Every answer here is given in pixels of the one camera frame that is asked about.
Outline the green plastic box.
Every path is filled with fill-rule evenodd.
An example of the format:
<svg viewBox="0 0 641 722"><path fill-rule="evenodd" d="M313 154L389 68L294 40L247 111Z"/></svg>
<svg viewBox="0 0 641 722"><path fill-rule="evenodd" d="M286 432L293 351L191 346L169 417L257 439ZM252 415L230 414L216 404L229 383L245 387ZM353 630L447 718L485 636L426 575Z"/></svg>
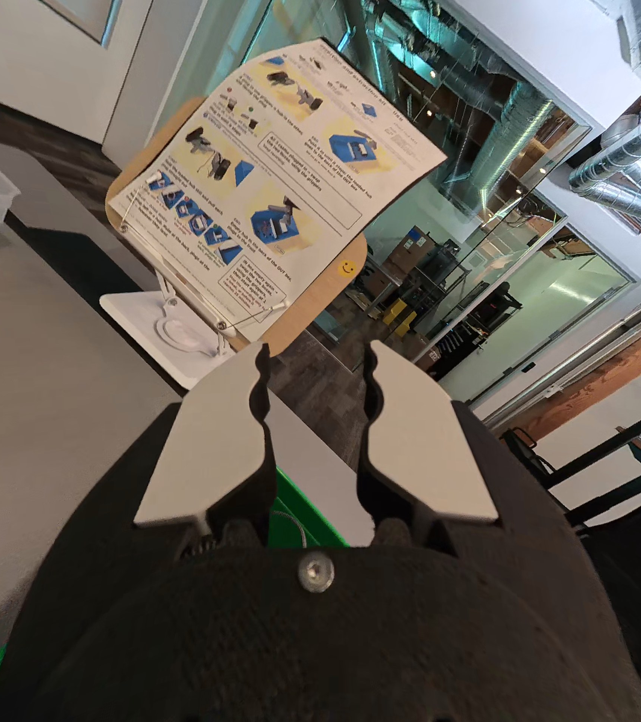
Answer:
<svg viewBox="0 0 641 722"><path fill-rule="evenodd" d="M269 522L270 548L348 546L340 533L280 467L276 468L276 483L277 496ZM6 648L6 645L0 647L0 665Z"/></svg>

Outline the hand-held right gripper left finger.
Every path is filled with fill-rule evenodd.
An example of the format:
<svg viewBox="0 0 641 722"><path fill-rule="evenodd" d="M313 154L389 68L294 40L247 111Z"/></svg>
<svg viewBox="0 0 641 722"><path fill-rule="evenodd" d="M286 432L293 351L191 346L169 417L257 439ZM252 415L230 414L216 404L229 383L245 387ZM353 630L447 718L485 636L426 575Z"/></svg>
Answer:
<svg viewBox="0 0 641 722"><path fill-rule="evenodd" d="M277 496L266 423L269 346L256 341L185 395L138 506L134 525L190 523L220 541L228 523L248 522L269 541Z"/></svg>

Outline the printed instruction sheet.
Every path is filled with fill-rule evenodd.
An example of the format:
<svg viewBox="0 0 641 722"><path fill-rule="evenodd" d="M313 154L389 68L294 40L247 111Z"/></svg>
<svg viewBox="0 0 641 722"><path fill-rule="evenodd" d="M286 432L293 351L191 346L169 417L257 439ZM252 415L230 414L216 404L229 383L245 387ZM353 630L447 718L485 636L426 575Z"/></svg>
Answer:
<svg viewBox="0 0 641 722"><path fill-rule="evenodd" d="M231 73L108 194L108 210L189 303L257 341L445 160L315 39Z"/></svg>

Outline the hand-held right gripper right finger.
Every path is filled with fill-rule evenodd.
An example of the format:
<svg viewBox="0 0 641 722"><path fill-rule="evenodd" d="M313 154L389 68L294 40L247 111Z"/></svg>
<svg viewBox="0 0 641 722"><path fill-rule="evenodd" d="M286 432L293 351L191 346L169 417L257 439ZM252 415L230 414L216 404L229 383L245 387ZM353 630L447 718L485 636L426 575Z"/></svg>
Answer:
<svg viewBox="0 0 641 722"><path fill-rule="evenodd" d="M451 397L378 340L366 345L362 370L356 489L375 529L395 519L418 545L443 545L446 521L496 525L500 513Z"/></svg>

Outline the frosted glass window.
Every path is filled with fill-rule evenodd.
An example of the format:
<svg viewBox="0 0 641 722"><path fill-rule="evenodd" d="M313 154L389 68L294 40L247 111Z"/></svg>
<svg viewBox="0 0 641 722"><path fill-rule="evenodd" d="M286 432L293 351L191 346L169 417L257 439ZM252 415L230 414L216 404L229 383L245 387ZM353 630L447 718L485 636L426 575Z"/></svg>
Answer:
<svg viewBox="0 0 641 722"><path fill-rule="evenodd" d="M105 48L122 1L41 1L54 13Z"/></svg>

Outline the stacked cardboard boxes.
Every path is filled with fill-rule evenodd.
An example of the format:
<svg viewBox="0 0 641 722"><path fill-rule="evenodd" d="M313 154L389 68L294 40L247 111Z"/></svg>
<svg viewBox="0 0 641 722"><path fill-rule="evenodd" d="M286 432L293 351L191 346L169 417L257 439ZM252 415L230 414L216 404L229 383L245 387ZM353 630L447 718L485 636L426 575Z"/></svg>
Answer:
<svg viewBox="0 0 641 722"><path fill-rule="evenodd" d="M392 277L405 279L440 249L440 244L418 226L413 226L381 264Z"/></svg>

